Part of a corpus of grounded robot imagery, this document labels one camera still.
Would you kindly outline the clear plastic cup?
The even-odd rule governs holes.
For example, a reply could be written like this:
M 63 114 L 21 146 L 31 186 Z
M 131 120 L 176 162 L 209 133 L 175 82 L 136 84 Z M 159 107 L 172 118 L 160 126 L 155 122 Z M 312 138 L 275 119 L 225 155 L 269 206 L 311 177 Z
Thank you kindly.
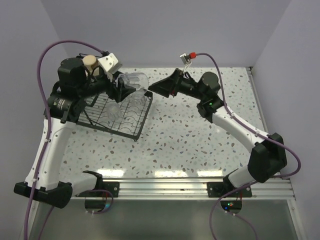
M 106 106 L 106 116 L 112 122 L 120 120 L 123 117 L 120 106 L 116 102 L 110 102 Z
M 129 98 L 129 103 L 133 107 L 142 108 L 146 103 L 145 91 L 141 89 L 132 93 Z
M 136 90 L 147 90 L 149 87 L 148 77 L 142 72 L 121 73 L 118 79 L 122 79 L 127 86 L 136 88 Z

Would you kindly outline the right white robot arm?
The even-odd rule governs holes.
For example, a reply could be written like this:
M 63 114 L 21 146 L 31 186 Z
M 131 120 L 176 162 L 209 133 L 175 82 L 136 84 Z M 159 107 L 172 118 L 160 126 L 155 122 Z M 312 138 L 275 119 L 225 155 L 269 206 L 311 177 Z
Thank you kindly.
M 151 84 L 148 89 L 165 98 L 183 94 L 199 100 L 196 106 L 199 115 L 230 133 L 248 150 L 248 164 L 227 174 L 219 187 L 213 188 L 217 196 L 232 197 L 241 187 L 265 183 L 287 165 L 283 138 L 244 123 L 219 97 L 218 93 L 223 90 L 220 74 L 207 71 L 195 81 L 189 73 L 176 68 L 170 76 Z

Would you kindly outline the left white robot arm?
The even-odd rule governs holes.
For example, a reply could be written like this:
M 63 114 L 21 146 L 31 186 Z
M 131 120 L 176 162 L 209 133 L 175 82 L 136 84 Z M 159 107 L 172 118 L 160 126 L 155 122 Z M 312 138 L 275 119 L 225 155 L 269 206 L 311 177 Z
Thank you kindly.
M 123 80 L 115 80 L 122 64 L 110 53 L 107 56 L 64 59 L 57 69 L 45 110 L 43 134 L 36 159 L 24 181 L 14 186 L 14 193 L 56 208 L 64 208 L 73 196 L 89 192 L 103 193 L 102 175 L 85 170 L 68 182 L 59 180 L 60 167 L 72 131 L 84 112 L 86 99 L 105 93 L 111 100 L 122 102 L 136 89 Z

